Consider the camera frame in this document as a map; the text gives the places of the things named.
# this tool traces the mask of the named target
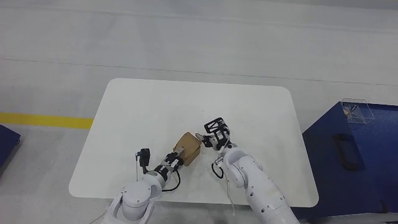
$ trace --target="floor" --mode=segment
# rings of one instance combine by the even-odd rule
[[[119,77],[275,85],[305,131],[343,98],[398,104],[397,19],[396,0],[0,0],[0,112],[94,118]],[[1,223],[104,212],[110,200],[68,192],[88,130],[6,126],[22,142],[0,170]],[[256,220],[160,203],[157,222]]]

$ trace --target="white table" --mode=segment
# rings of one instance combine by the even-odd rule
[[[75,197],[114,198],[136,179],[134,153],[149,148],[149,169],[172,151],[187,131],[222,117],[232,142],[254,156],[292,207],[318,202],[307,152],[291,95],[277,86],[114,79],[106,88],[69,191]],[[180,187],[165,193],[169,202],[229,203],[226,182],[215,177],[217,157],[202,146],[189,167],[182,167]],[[166,188],[176,184],[175,178]],[[244,189],[229,185],[235,204],[247,205]]]

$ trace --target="transparent acrylic box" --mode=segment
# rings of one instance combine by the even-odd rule
[[[341,102],[341,106],[349,123],[368,124],[374,120],[374,115],[366,100],[346,98]]]

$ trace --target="small brown box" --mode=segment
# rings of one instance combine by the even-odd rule
[[[189,166],[191,162],[199,155],[200,145],[201,142],[194,135],[185,133],[175,145],[173,151],[183,147],[184,151],[181,154],[181,158],[184,161],[184,165]]]

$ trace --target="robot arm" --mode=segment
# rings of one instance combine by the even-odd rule
[[[297,224],[299,221],[282,192],[258,162],[229,140],[229,129],[222,118],[205,125],[209,136],[197,134],[206,147],[221,151],[216,165],[223,163],[228,179],[246,190],[246,200],[261,223]]]
[[[137,180],[122,189],[108,207],[102,219],[102,224],[125,224],[118,220],[120,207],[123,215],[129,221],[146,224],[155,208],[155,200],[161,195],[168,178],[183,165],[180,157],[183,148],[169,153],[154,170],[144,174],[142,180]]]

